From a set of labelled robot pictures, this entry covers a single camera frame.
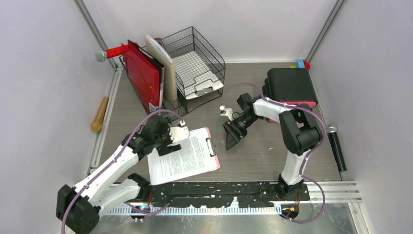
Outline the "pink clipboard with paper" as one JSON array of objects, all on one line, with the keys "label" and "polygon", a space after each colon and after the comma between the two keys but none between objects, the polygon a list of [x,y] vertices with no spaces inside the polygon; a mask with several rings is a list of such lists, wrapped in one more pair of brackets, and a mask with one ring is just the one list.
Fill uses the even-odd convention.
[{"label": "pink clipboard with paper", "polygon": [[160,156],[154,149],[148,157],[151,185],[161,185],[218,170],[220,163],[207,127],[189,132],[190,136],[175,145],[181,149]]}]

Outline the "beige folder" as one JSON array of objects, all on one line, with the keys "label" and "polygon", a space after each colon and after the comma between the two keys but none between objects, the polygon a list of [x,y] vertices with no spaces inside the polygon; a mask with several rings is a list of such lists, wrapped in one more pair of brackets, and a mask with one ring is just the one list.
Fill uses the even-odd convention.
[{"label": "beige folder", "polygon": [[163,98],[173,107],[178,106],[178,89],[175,73],[175,63],[165,48],[150,35],[145,36],[146,51],[164,65]]}]

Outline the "red notebook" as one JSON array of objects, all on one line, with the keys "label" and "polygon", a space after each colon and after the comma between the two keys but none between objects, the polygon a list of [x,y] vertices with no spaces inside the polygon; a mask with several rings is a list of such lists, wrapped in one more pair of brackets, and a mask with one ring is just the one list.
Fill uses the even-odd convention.
[{"label": "red notebook", "polygon": [[162,66],[147,55],[141,47],[128,40],[124,62],[129,80],[145,111],[150,114],[160,105],[160,78]]}]

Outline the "black pink drawer cabinet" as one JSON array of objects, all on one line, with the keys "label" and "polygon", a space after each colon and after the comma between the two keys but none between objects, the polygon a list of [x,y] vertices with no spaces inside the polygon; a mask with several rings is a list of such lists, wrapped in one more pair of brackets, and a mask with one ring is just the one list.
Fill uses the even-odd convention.
[{"label": "black pink drawer cabinet", "polygon": [[268,70],[262,94],[273,101],[287,105],[306,104],[310,110],[318,104],[309,71],[305,68],[272,68]]}]

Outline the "black clip file folder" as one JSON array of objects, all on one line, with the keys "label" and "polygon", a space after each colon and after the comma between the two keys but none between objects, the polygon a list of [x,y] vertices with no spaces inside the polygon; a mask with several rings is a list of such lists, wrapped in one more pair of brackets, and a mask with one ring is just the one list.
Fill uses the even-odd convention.
[{"label": "black clip file folder", "polygon": [[142,47],[138,49],[138,69],[140,78],[138,86],[144,100],[146,110],[151,113],[162,107],[164,65],[151,56]]}]

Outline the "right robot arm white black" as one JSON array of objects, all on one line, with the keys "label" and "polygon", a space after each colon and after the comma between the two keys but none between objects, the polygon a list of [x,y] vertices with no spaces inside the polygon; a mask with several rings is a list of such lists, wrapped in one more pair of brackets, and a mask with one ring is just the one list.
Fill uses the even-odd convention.
[{"label": "right robot arm white black", "polygon": [[228,117],[223,124],[228,151],[247,135],[247,129],[258,119],[270,119],[281,127],[287,148],[285,167],[279,175],[275,193],[280,199],[291,200],[303,186],[307,160],[322,141],[324,132],[320,118],[307,104],[289,105],[268,97],[251,97],[244,93],[237,99],[242,112],[234,116],[231,108],[220,106],[220,115]]}]

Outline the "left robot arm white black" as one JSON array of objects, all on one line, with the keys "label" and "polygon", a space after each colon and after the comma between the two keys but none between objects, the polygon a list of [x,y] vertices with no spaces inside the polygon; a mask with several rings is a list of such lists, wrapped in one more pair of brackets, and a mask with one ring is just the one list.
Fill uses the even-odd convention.
[{"label": "left robot arm white black", "polygon": [[153,151],[159,156],[179,151],[178,141],[190,133],[184,119],[178,118],[178,125],[172,126],[170,118],[157,113],[146,116],[93,173],[73,186],[63,185],[56,202],[61,233],[70,229],[76,234],[89,234],[105,212],[131,199],[145,201],[150,192],[140,175],[132,174],[115,187],[112,184]]}]

